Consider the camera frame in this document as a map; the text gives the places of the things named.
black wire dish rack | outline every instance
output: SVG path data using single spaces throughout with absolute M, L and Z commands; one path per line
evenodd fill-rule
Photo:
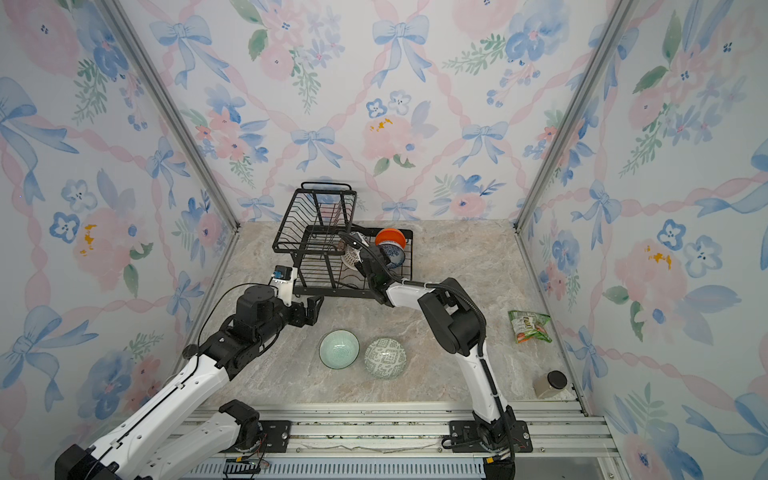
M 360 232 L 374 245 L 382 230 L 352 222 L 356 201 L 357 192 L 351 185 L 335 182 L 302 182 L 293 192 L 272 248 L 293 258 L 293 267 L 298 270 L 293 287 L 296 295 L 373 298 L 368 280 L 342 261 L 346 245 L 339 232 Z M 392 271 L 412 278 L 413 232 L 400 231 L 406 237 L 406 261 Z

snack bag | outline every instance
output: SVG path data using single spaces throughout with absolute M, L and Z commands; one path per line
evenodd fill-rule
M 547 343 L 552 343 L 552 339 L 544 329 L 546 322 L 550 320 L 549 315 L 535 312 L 521 312 L 512 310 L 509 313 L 509 321 L 512 322 L 512 330 L 515 332 L 515 342 L 523 343 L 528 339 L 537 338 Z

robotic arm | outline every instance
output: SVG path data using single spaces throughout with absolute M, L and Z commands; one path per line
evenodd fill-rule
M 485 318 L 480 309 L 456 280 L 417 283 L 398 278 L 386 268 L 384 254 L 362 236 L 344 232 L 340 236 L 360 251 L 356 266 L 376 299 L 387 306 L 421 310 L 440 346 L 457 359 L 472 397 L 478 437 L 490 452 L 486 462 L 511 470 L 511 476 L 502 476 L 513 478 L 519 445 L 513 441 L 511 426 L 521 422 L 497 390 L 486 361 Z M 197 345 L 184 350 L 188 363 L 157 395 L 88 449 L 72 445 L 62 453 L 55 464 L 55 479 L 174 480 L 229 447 L 253 451 L 264 439 L 259 413 L 239 400 L 221 406 L 192 432 L 159 446 L 205 399 L 269 350 L 285 326 L 316 323 L 323 298 L 311 297 L 306 306 L 293 302 L 295 280 L 291 267 L 277 266 L 269 285 L 246 289 L 237 300 L 235 314 L 217 332 L 202 345 L 198 336 Z

bowl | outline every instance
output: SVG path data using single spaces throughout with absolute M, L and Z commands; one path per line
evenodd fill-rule
M 366 349 L 366 370 L 377 379 L 394 379 L 406 369 L 406 349 L 389 337 L 376 339 Z
M 360 343 L 352 332 L 334 330 L 320 342 L 320 361 L 330 369 L 341 370 L 355 361 Z
M 381 230 L 376 235 L 376 240 L 374 240 L 374 243 L 376 245 L 380 245 L 381 242 L 386 241 L 395 242 L 400 245 L 400 248 L 402 249 L 406 248 L 406 236 L 396 228 L 385 228 L 384 230 Z
M 379 249 L 389 258 L 387 268 L 397 268 L 406 262 L 406 252 L 397 243 L 387 240 L 379 243 Z

green geometric patterned bowl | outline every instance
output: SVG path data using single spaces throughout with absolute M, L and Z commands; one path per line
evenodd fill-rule
M 389 337 L 376 339 L 366 349 L 366 370 L 377 379 L 394 379 L 406 369 L 406 350 Z
M 360 343 L 351 332 L 334 330 L 320 342 L 320 360 L 330 369 L 343 369 L 355 361 Z

